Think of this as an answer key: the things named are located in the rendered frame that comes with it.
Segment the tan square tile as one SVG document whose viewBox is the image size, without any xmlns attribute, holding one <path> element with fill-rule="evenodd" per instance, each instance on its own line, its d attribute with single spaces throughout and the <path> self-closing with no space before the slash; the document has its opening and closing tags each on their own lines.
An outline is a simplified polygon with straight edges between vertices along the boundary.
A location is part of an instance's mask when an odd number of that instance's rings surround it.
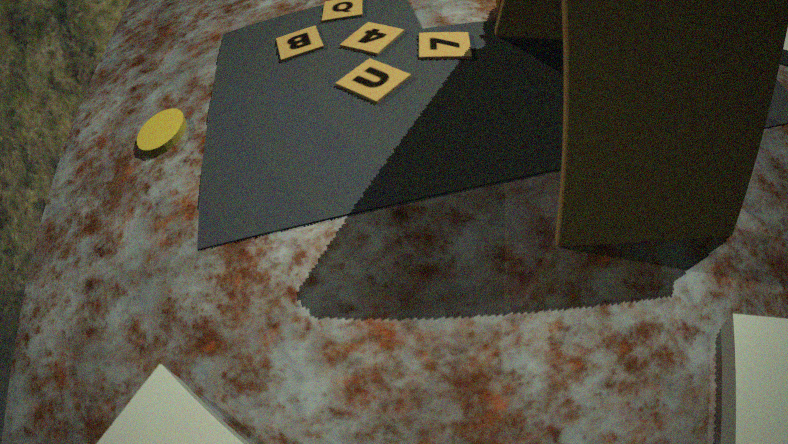
<svg viewBox="0 0 788 444">
<path fill-rule="evenodd" d="M 378 104 L 410 77 L 410 73 L 368 58 L 339 79 L 335 86 Z"/>
<path fill-rule="evenodd" d="M 339 46 L 378 56 L 404 32 L 397 27 L 367 22 Z"/>
<path fill-rule="evenodd" d="M 278 37 L 276 41 L 281 62 L 324 48 L 315 25 Z"/>
<path fill-rule="evenodd" d="M 468 32 L 419 33 L 419 59 L 472 59 Z"/>
<path fill-rule="evenodd" d="M 362 0 L 329 0 L 323 6 L 322 23 L 363 17 Z"/>
</svg>

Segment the yellow round disc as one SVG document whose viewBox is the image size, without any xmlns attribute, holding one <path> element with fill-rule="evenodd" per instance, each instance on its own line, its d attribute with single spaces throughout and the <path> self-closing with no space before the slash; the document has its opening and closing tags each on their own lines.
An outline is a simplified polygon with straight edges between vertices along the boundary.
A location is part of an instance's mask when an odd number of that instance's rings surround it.
<svg viewBox="0 0 788 444">
<path fill-rule="evenodd" d="M 184 117 L 177 108 L 163 110 L 151 117 L 137 136 L 141 153 L 146 157 L 156 157 L 168 152 L 184 135 L 187 124 Z"/>
</svg>

